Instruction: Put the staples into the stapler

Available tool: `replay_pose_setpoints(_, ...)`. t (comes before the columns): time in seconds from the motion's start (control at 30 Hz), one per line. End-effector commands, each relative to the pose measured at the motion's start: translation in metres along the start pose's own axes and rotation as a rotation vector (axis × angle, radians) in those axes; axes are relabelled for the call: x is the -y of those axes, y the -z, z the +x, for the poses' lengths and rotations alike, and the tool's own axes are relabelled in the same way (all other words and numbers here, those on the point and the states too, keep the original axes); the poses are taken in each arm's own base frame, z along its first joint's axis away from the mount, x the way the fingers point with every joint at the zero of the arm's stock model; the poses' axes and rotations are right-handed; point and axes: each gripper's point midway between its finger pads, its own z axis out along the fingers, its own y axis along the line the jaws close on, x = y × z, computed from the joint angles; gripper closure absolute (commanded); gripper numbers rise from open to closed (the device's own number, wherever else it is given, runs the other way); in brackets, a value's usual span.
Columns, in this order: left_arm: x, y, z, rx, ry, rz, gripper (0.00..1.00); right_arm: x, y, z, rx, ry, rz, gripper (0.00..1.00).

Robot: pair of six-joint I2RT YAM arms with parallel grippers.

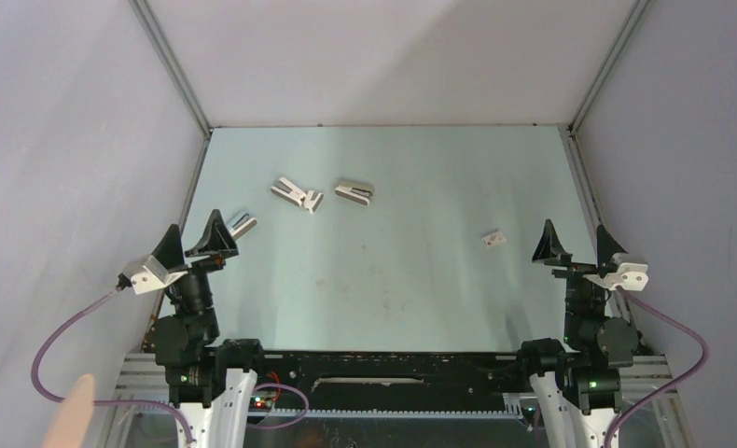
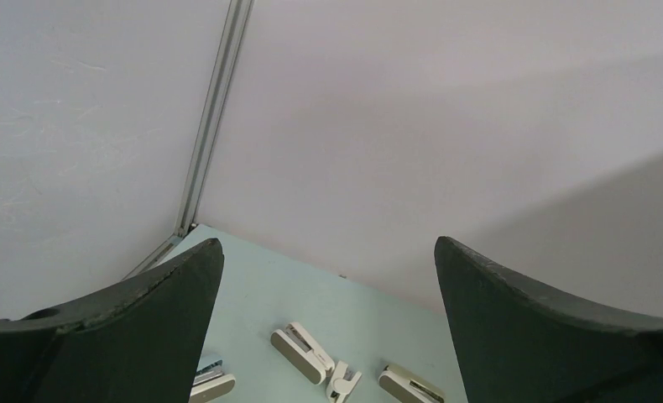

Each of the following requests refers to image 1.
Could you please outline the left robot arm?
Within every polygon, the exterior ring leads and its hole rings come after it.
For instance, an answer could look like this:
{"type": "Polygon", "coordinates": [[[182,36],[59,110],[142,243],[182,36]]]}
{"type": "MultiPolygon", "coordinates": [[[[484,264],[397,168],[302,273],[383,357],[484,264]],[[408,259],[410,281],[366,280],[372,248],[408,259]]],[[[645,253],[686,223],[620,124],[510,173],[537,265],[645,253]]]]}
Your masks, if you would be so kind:
{"type": "Polygon", "coordinates": [[[169,404],[181,416],[182,447],[242,446],[252,392],[268,376],[259,340],[218,340],[209,275],[238,254],[215,209],[190,249],[183,248],[178,225],[171,225],[143,261],[145,272],[132,278],[135,287],[161,291],[174,308],[152,325],[149,344],[164,369],[169,404]]]}

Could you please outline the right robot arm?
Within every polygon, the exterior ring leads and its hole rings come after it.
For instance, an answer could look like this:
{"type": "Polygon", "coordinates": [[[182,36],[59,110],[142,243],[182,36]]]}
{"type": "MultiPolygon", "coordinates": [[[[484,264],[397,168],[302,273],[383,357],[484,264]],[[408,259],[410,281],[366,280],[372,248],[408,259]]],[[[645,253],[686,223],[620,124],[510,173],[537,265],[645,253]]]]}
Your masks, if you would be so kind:
{"type": "Polygon", "coordinates": [[[575,262],[546,220],[532,256],[565,282],[563,337],[524,342],[516,353],[517,381],[534,390],[551,447],[619,444],[611,427],[621,410],[619,372],[633,365],[640,336],[631,321],[608,315],[605,306],[620,287],[645,287],[647,265],[604,225],[597,227],[596,240],[596,262],[575,262]]]}

